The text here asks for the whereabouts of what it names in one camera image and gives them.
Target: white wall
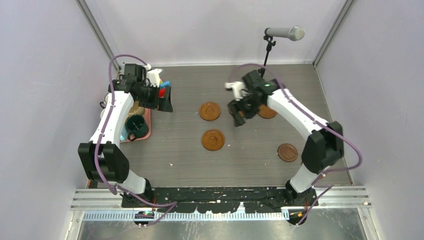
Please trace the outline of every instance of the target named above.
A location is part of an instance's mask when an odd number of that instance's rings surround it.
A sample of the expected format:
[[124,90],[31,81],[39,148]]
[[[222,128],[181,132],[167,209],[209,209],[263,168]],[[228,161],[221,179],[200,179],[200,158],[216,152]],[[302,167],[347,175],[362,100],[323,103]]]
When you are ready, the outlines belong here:
[[74,0],[3,0],[0,22],[0,238],[60,240],[108,59]]
[[299,25],[301,41],[277,39],[270,63],[312,62],[344,0],[87,0],[115,53],[151,64],[263,63],[269,27]]
[[356,1],[318,67],[333,118],[363,153],[353,179],[390,240],[424,234],[423,9],[421,0]]

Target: black stand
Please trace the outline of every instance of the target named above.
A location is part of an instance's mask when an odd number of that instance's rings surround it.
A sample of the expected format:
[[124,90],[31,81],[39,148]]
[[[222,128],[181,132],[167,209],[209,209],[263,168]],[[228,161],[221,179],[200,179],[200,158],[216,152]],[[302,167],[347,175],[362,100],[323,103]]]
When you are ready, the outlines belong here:
[[[271,50],[273,49],[273,46],[276,45],[276,41],[273,41],[273,37],[272,36],[268,36],[265,35],[263,36],[263,40],[268,42],[268,45],[266,45],[266,56],[265,56],[265,62],[263,63],[264,66],[267,65],[267,60],[268,60],[268,55],[270,54]],[[258,70],[258,72],[260,73],[260,78],[264,78],[264,74],[265,74],[265,68],[261,68]]]

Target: microphone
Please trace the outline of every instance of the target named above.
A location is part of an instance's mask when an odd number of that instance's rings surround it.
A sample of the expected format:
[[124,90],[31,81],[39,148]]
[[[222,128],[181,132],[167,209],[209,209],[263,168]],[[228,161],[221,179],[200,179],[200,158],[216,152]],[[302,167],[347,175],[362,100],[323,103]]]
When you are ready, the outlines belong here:
[[292,41],[299,41],[304,38],[305,30],[303,27],[268,27],[265,29],[265,35],[269,37],[286,38]]

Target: pink tray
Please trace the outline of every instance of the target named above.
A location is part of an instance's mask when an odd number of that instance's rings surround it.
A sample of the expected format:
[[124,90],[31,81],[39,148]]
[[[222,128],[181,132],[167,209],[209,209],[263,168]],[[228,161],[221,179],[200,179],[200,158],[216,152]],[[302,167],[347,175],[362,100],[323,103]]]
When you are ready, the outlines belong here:
[[[148,126],[148,133],[147,133],[147,135],[146,136],[144,136],[144,137],[140,137],[140,138],[137,138],[136,140],[134,140],[134,141],[139,141],[139,140],[143,140],[143,139],[146,139],[146,138],[148,138],[148,137],[150,137],[150,133],[152,132],[152,124],[151,124],[151,122],[150,122],[150,120],[151,120],[151,118],[150,118],[150,109],[149,108],[146,108],[145,109],[145,112],[144,112],[144,115],[143,115],[143,118],[144,118],[144,120],[146,121],[146,123],[147,123],[147,126]],[[130,141],[130,140],[125,140],[125,141],[121,141],[121,143],[126,143],[126,142],[134,142],[134,141]]]

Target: round coaster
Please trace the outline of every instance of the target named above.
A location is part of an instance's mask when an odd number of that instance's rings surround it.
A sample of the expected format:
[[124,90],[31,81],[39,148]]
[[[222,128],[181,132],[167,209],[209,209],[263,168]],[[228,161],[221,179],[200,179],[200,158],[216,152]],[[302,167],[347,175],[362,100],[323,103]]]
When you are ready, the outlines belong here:
[[283,143],[278,147],[278,156],[285,162],[293,162],[298,158],[298,150],[290,143]]
[[261,105],[259,107],[258,115],[264,119],[272,119],[273,117],[277,116],[277,112],[267,107],[266,105]]
[[[233,115],[233,113],[231,112],[231,110],[229,108],[228,108],[228,112],[229,112],[229,114]],[[242,117],[245,116],[242,111],[238,111],[238,114],[240,114],[240,116],[242,116]]]
[[206,121],[217,119],[221,114],[221,108],[215,102],[206,102],[199,109],[199,115]]
[[201,144],[209,151],[220,150],[224,146],[224,143],[224,134],[217,129],[207,130],[201,137]]

